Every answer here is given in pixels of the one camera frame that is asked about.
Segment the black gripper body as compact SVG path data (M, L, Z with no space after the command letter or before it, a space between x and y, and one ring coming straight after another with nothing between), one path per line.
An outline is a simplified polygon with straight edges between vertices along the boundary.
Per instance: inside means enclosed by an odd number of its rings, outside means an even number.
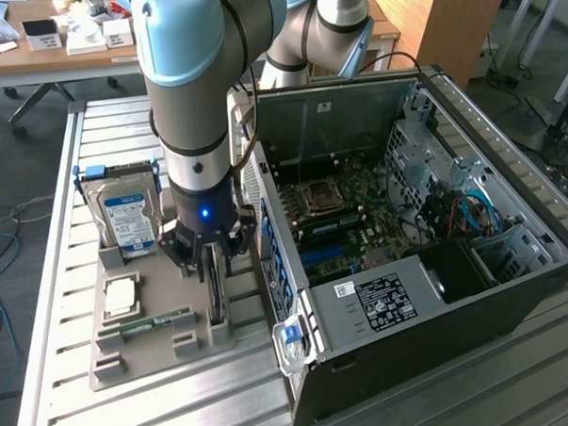
M229 232L232 229L238 220L232 190L230 174L203 191L184 189L170 181L176 215L185 228L195 233L217 229Z

